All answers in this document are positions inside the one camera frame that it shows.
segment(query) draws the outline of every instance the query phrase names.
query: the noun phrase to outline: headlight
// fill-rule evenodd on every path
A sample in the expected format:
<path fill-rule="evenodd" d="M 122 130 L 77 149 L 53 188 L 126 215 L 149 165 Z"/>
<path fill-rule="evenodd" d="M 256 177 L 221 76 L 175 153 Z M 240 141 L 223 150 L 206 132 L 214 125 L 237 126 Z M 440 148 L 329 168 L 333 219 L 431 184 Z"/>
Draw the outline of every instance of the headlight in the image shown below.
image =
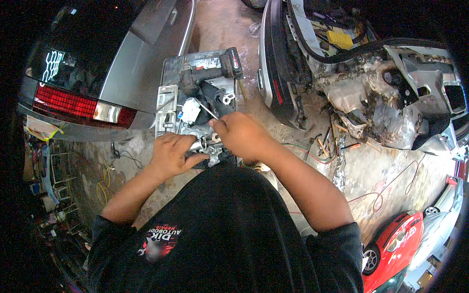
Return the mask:
<path fill-rule="evenodd" d="M 397 240 L 394 239 L 394 240 L 391 242 L 391 244 L 389 244 L 389 246 L 387 247 L 386 250 L 387 250 L 388 252 L 393 252 L 393 251 L 396 250 L 396 248 L 397 248 Z"/>
<path fill-rule="evenodd" d="M 403 229 L 399 235 L 397 235 L 396 238 L 394 238 L 393 241 L 391 241 L 391 243 L 389 244 L 389 246 L 387 247 L 387 251 L 388 252 L 393 252 L 395 251 L 399 245 L 401 244 L 402 241 L 404 241 L 404 237 L 406 236 L 406 229 Z"/>

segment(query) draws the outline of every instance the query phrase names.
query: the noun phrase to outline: silver car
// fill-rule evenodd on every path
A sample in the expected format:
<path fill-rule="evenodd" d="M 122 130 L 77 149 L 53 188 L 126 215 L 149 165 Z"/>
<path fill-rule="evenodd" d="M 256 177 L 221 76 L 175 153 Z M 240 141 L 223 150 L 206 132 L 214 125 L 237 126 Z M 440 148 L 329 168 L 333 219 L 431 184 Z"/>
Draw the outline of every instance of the silver car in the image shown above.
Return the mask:
<path fill-rule="evenodd" d="M 440 195 L 437 202 L 433 206 L 427 207 L 425 209 L 424 215 L 428 216 L 430 214 L 439 212 L 453 211 L 454 200 L 458 196 L 461 196 L 461 194 L 457 194 L 457 192 L 462 193 L 463 183 L 461 178 L 453 177 L 453 180 L 456 182 L 456 184 L 447 184 L 445 190 Z"/>
<path fill-rule="evenodd" d="M 54 138 L 119 141 L 148 129 L 164 59 L 188 51 L 196 0 L 83 1 L 57 11 L 32 46 L 18 112 Z"/>

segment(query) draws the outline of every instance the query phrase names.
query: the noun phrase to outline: damaged car body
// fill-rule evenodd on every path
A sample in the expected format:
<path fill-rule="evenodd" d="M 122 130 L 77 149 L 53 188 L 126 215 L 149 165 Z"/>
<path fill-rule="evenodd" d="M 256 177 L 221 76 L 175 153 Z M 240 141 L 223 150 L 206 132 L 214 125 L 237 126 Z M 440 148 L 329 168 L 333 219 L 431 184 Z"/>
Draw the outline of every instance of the damaged car body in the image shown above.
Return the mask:
<path fill-rule="evenodd" d="M 272 33 L 280 15 L 285 23 L 283 51 L 276 49 L 283 36 Z M 291 50 L 293 45 L 301 58 Z M 282 58 L 293 64 L 289 75 L 271 70 Z M 306 117 L 299 93 L 308 88 L 328 100 L 349 134 L 359 141 L 372 138 L 390 148 L 451 157 L 466 151 L 466 97 L 442 43 L 380 40 L 357 9 L 271 0 L 264 10 L 259 60 L 259 90 L 286 125 L 302 129 Z M 309 69 L 309 80 L 301 70 L 304 67 Z"/>

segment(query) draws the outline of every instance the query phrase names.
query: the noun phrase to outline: cordless drill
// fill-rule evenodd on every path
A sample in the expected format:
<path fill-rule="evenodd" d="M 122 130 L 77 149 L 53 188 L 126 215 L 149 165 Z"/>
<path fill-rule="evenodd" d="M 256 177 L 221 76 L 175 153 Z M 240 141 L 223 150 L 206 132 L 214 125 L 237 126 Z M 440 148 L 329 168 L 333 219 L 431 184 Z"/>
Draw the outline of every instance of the cordless drill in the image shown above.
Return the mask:
<path fill-rule="evenodd" d="M 203 67 L 191 66 L 185 62 L 179 72 L 181 78 L 182 91 L 188 96 L 194 96 L 199 91 L 199 84 L 207 79 L 217 77 L 225 78 L 244 78 L 239 61 L 238 52 L 235 47 L 227 49 L 220 56 L 209 56 L 208 58 L 218 57 L 220 60 L 220 68 L 204 69 Z"/>

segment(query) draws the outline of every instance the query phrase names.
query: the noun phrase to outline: yellow cable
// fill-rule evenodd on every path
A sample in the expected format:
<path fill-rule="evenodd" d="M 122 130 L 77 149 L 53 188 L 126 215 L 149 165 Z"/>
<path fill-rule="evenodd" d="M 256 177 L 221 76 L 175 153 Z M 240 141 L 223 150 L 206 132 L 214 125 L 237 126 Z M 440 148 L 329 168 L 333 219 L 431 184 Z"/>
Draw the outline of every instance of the yellow cable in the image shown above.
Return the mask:
<path fill-rule="evenodd" d="M 99 155 L 103 159 L 104 165 L 106 166 L 106 170 L 104 170 L 104 179 L 96 184 L 96 197 L 99 199 L 101 204 L 106 205 L 107 204 L 107 195 L 106 195 L 106 190 L 104 188 L 106 187 L 107 189 L 109 189 L 109 185 L 111 185 L 111 175 L 109 173 L 109 167 L 107 166 L 107 163 L 106 163 L 106 160 L 104 159 L 103 154 L 101 154 L 101 152 L 98 150 L 98 148 L 94 144 L 91 144 L 91 145 L 98 151 Z M 106 186 L 106 174 L 107 174 L 107 177 L 108 177 L 107 186 Z M 98 186 L 101 187 L 101 190 L 104 194 L 104 202 L 101 200 L 101 197 L 99 196 Z"/>

